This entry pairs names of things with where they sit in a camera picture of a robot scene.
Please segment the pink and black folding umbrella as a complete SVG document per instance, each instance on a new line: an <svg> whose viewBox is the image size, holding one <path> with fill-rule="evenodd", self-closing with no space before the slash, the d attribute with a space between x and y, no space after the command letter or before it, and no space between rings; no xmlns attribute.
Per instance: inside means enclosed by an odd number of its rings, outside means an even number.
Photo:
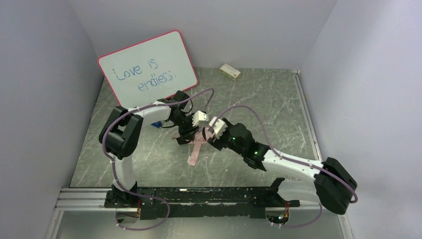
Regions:
<svg viewBox="0 0 422 239"><path fill-rule="evenodd" d="M201 146L207 143L208 140L212 137L213 134L209 131L209 127L200 127L199 130L193 134L192 139L184 139L180 135L177 137L172 137L172 139L175 139L180 145L192 144L194 146L193 151L187 160L187 163L189 166L195 166Z"/></svg>

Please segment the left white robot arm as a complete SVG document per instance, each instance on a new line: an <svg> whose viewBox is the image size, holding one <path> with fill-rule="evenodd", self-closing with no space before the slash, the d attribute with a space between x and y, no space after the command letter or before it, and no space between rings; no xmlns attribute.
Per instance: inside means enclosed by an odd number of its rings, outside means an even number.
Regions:
<svg viewBox="0 0 422 239"><path fill-rule="evenodd" d="M177 127L179 145L188 144L195 139L200 131L193 125L193 113L185 111L192 98L182 91L177 91L173 97L159 99L156 102L138 108L115 107L107 119L99 135L106 155L112 157L113 174L117 176L111 186L112 196L125 206L137 201L137 182L133 174L131 156L139 141L144 125L159 121L170 121Z"/></svg>

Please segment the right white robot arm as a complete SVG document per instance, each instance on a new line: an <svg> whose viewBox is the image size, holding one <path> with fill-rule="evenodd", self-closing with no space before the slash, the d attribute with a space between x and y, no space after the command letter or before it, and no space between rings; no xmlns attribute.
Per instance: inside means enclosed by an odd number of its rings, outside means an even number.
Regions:
<svg viewBox="0 0 422 239"><path fill-rule="evenodd" d="M344 215L356 202L357 182L335 158L316 161L289 155L256 141L241 123L218 120L210 129L210 145L217 150L228 148L239 154L253 169L292 176L276 184L276 194L285 201L320 203L327 210Z"/></svg>

